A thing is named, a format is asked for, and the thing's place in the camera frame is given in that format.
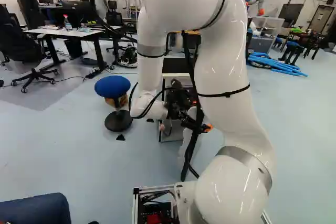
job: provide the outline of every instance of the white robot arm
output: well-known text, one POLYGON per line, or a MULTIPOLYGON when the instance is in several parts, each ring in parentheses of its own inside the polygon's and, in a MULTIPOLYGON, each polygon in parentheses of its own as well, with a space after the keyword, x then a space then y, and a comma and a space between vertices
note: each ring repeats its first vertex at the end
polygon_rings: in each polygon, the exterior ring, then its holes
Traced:
POLYGON ((262 16, 265 14, 265 9, 264 9, 264 1, 265 0, 250 0, 247 2, 247 5, 254 5, 258 3, 258 16, 262 16))
MULTIPOLYGON (((138 21, 139 116, 157 94, 167 33, 199 29, 202 44, 195 83, 204 114, 225 137, 225 147, 196 183, 189 223, 250 224, 259 220, 275 171, 275 154, 260 125, 245 66, 245 0, 145 0, 138 21)), ((164 119, 156 101, 147 118, 164 119)))

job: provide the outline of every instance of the black office chair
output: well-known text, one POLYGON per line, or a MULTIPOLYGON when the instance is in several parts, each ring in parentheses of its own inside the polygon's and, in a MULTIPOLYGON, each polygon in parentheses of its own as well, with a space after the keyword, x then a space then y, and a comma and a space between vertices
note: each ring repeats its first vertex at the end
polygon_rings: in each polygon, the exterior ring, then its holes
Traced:
MULTIPOLYGON (((13 26, 20 26, 19 20, 16 17, 15 13, 10 13, 9 17, 11 18, 13 26)), ((8 58, 7 55, 4 54, 4 61, 1 62, 2 66, 5 66, 6 63, 10 62, 10 59, 8 58)))
MULTIPOLYGON (((122 15, 121 13, 118 13, 117 10, 117 2, 116 1, 109 1, 109 8, 112 10, 111 12, 108 11, 106 13, 106 21, 107 24, 110 26, 122 26, 123 29, 121 31, 122 34, 127 35, 129 28, 127 26, 124 25, 123 21, 122 21, 122 15)), ((123 51, 126 50, 127 47, 121 47, 118 46, 118 49, 121 49, 123 51)), ((107 48, 106 51, 108 52, 109 50, 113 49, 113 47, 107 48)))
MULTIPOLYGON (((38 66, 46 55, 43 53, 43 36, 38 36, 38 43, 27 35, 25 35, 20 26, 14 22, 4 8, 0 5, 0 51, 13 61, 20 61, 26 65, 38 66)), ((43 74, 54 73, 58 74, 57 69, 54 70, 39 70, 31 69, 31 73, 21 78, 14 79, 11 82, 12 86, 16 86, 18 81, 27 80, 23 85, 21 92, 27 93, 27 87, 36 79, 39 78, 50 81, 55 84, 55 79, 47 77, 43 74)))

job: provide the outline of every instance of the black stool base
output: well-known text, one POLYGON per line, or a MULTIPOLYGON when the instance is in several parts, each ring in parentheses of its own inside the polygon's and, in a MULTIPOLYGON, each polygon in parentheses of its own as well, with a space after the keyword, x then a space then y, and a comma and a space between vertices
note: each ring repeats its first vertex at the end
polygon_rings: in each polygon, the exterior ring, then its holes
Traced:
POLYGON ((105 127, 114 132, 127 130, 133 122, 131 113, 128 110, 114 111, 105 119, 105 127))

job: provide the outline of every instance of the door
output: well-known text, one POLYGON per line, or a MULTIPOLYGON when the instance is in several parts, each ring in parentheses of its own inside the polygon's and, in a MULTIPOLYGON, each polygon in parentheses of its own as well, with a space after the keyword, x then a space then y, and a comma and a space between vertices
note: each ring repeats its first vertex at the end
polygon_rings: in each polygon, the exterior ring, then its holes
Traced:
POLYGON ((334 7, 327 5, 319 5, 315 12, 314 18, 310 22, 308 29, 313 29, 314 31, 321 33, 326 26, 334 7))

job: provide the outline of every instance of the green object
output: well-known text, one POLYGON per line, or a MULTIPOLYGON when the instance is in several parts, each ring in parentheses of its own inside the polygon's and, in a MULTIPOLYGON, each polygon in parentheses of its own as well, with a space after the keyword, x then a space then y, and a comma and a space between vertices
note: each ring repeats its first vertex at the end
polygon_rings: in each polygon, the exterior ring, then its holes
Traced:
POLYGON ((301 30, 299 27, 293 27, 290 29, 290 31, 292 33, 297 33, 297 34, 301 34, 301 33, 304 33, 305 31, 301 30))

